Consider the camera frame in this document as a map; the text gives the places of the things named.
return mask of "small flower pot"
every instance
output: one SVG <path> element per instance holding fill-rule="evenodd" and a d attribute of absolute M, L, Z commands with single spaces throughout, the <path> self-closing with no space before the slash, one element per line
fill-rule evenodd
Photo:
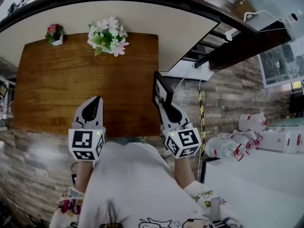
<path fill-rule="evenodd" d="M 59 46 L 63 43 L 63 34 L 61 33 L 59 40 L 52 42 L 53 46 Z"/>

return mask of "plastic bottle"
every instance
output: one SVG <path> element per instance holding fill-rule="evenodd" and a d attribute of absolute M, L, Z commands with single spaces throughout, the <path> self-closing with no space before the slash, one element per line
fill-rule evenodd
<path fill-rule="evenodd" d="M 227 138 L 229 138 L 230 135 L 231 135 L 230 133 L 219 133 L 218 138 L 227 139 Z"/>
<path fill-rule="evenodd" d="M 249 140 L 249 144 L 250 144 L 248 146 L 249 149 L 254 149 L 255 146 L 257 145 L 257 135 L 256 135 L 256 133 L 254 131 L 239 132 L 238 130 L 234 130 L 233 134 L 235 134 L 235 135 L 243 135 L 243 136 L 247 137 L 248 140 Z"/>
<path fill-rule="evenodd" d="M 210 138 L 206 142 L 205 152 L 210 157 L 220 159 L 236 158 L 240 161 L 243 158 L 244 147 L 231 139 Z"/>
<path fill-rule="evenodd" d="M 238 128 L 243 132 L 252 130 L 259 133 L 265 130 L 266 124 L 267 121 L 263 112 L 253 115 L 242 114 L 238 120 Z"/>

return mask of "table top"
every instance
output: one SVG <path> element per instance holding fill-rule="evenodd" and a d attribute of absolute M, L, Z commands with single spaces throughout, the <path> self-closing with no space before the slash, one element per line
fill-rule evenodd
<path fill-rule="evenodd" d="M 128 33 L 127 42 L 125 55 L 118 57 L 95 57 L 87 33 L 65 36 L 57 47 L 46 40 L 27 44 L 17 76 L 14 126 L 67 134 L 76 109 L 100 95 L 108 136 L 158 135 L 160 122 L 152 103 L 158 37 Z"/>

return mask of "yellow black tape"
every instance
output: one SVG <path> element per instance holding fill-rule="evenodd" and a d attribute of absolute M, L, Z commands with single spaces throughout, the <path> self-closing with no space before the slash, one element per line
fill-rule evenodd
<path fill-rule="evenodd" d="M 201 91 L 199 90 L 199 105 L 200 105 L 200 119 L 202 121 L 201 124 L 201 128 L 200 128 L 200 132 L 203 133 L 202 139 L 201 139 L 201 143 L 202 146 L 200 148 L 200 154 L 202 154 L 205 150 L 205 138 L 206 138 L 206 130 L 205 130 L 205 118 L 204 118 L 204 107 L 203 107 L 203 102 L 201 99 Z"/>

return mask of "white cube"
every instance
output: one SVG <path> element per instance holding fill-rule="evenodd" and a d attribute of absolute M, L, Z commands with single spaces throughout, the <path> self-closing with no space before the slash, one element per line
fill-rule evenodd
<path fill-rule="evenodd" d="M 102 129 L 69 129 L 68 148 L 76 160 L 96 161 L 105 143 Z"/>
<path fill-rule="evenodd" d="M 201 146 L 197 128 L 169 132 L 165 145 L 176 159 L 194 155 Z"/>

